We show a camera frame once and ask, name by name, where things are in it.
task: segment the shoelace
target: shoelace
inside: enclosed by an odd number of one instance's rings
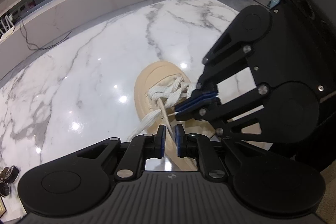
[[[127,138],[127,141],[131,141],[143,130],[150,127],[161,114],[163,114],[171,138],[175,140],[175,133],[170,126],[166,109],[175,106],[181,98],[189,98],[194,89],[196,89],[196,83],[186,83],[182,76],[178,76],[171,85],[158,85],[150,88],[148,91],[148,97],[157,103],[159,109],[148,113],[141,120],[139,126],[133,130],[132,134]],[[165,104],[163,104],[162,98],[167,98]]]

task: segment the shoe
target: shoe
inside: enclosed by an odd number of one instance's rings
[[[191,83],[177,66],[168,61],[158,61],[147,66],[138,76],[134,87],[134,102],[141,122],[128,141],[146,132],[156,134],[159,125],[165,124],[169,132],[166,134],[165,154],[182,171],[197,170],[195,160],[177,156],[173,130],[176,124],[181,123],[186,133],[199,133],[209,138],[215,134],[207,121],[175,120],[174,106],[189,98],[195,88],[196,83]]]

